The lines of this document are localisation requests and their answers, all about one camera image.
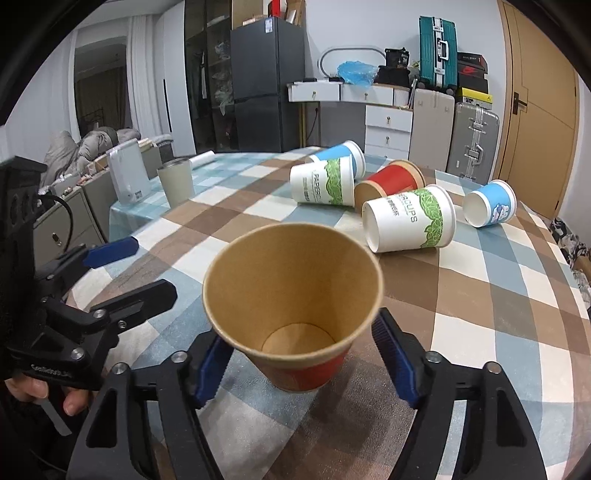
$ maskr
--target fingernail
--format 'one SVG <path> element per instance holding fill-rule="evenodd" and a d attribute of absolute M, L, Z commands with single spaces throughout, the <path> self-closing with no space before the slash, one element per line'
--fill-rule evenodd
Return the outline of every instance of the fingernail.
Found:
<path fill-rule="evenodd" d="M 32 382 L 34 396 L 37 398 L 47 398 L 49 391 L 47 384 L 43 380 L 33 379 Z"/>
<path fill-rule="evenodd" d="M 66 412 L 66 415 L 70 417 L 73 417 L 76 414 L 76 409 L 72 403 L 66 403 L 64 405 L 64 411 Z"/>

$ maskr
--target black refrigerator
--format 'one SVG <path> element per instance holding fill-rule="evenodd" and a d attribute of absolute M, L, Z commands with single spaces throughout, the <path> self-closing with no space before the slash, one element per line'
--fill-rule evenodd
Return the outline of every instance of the black refrigerator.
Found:
<path fill-rule="evenodd" d="M 230 47 L 240 151 L 298 148 L 299 104 L 287 85 L 305 75 L 304 29 L 269 17 L 232 30 Z"/>

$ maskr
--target screw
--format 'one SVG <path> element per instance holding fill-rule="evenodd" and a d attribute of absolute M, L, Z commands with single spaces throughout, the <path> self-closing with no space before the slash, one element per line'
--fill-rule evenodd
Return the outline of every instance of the screw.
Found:
<path fill-rule="evenodd" d="M 94 312 L 92 312 L 92 316 L 97 320 L 100 320 L 106 314 L 107 314 L 107 311 L 105 309 L 98 309 L 98 310 L 95 310 Z"/>
<path fill-rule="evenodd" d="M 127 368 L 128 368 L 127 364 L 119 363 L 119 364 L 113 365 L 113 368 L 111 369 L 111 371 L 115 375 L 121 375 L 123 372 L 125 372 L 127 370 Z"/>
<path fill-rule="evenodd" d="M 427 362 L 431 362 L 432 364 L 438 364 L 443 360 L 443 357 L 438 352 L 429 351 L 425 353 L 425 359 Z"/>
<path fill-rule="evenodd" d="M 84 356 L 84 349 L 81 346 L 74 348 L 70 356 L 72 360 L 80 360 Z"/>
<path fill-rule="evenodd" d="M 182 364 L 187 359 L 187 352 L 183 352 L 182 350 L 174 352 L 171 355 L 170 359 L 175 364 Z"/>
<path fill-rule="evenodd" d="M 502 367 L 496 362 L 487 362 L 485 367 L 491 374 L 500 374 L 503 371 Z"/>

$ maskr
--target cable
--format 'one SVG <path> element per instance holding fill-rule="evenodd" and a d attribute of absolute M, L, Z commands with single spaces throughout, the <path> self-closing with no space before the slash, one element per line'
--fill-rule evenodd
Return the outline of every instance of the cable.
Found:
<path fill-rule="evenodd" d="M 33 454 L 33 456 L 39 460 L 41 463 L 45 464 L 46 466 L 48 466 L 49 468 L 53 468 L 54 470 L 57 470 L 58 472 L 61 473 L 65 473 L 67 474 L 68 472 L 66 472 L 63 468 L 60 468 L 56 465 L 53 465 L 52 463 L 49 463 L 47 460 L 41 458 L 39 455 L 37 455 L 32 448 L 29 448 L 29 451 Z"/>
<path fill-rule="evenodd" d="M 314 117 L 314 121 L 312 122 L 312 128 L 310 128 L 310 133 L 306 137 L 306 145 L 308 144 L 308 140 L 310 139 L 310 136 L 312 135 L 312 132 L 314 131 L 314 126 L 316 124 L 317 118 L 318 118 L 318 107 L 316 107 L 316 116 Z"/>
<path fill-rule="evenodd" d="M 70 232 L 68 233 L 68 240 L 66 241 L 66 246 L 64 247 L 64 253 L 65 253 L 65 252 L 67 252 L 67 250 L 70 246 L 70 241 L 72 240 L 72 233 L 74 232 L 74 214 L 72 213 L 72 209 L 70 208 L 70 206 L 67 204 L 67 202 L 64 199 L 62 199 L 56 195 L 52 195 L 51 193 L 39 195 L 39 198 L 43 198 L 43 197 L 53 200 L 53 201 L 59 203 L 60 205 L 62 205 L 66 209 L 66 212 L 68 212 L 68 216 L 70 217 Z"/>

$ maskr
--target ceiling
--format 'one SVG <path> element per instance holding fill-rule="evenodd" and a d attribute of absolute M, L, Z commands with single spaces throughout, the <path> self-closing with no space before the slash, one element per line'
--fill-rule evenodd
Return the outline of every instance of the ceiling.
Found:
<path fill-rule="evenodd" d="M 86 17 L 78 27 L 87 27 L 115 18 L 162 14 L 182 0 L 107 0 Z"/>
<path fill-rule="evenodd" d="M 105 70 L 124 67 L 125 60 L 124 43 L 107 43 L 91 50 L 76 49 L 74 57 L 74 80 L 89 77 Z"/>

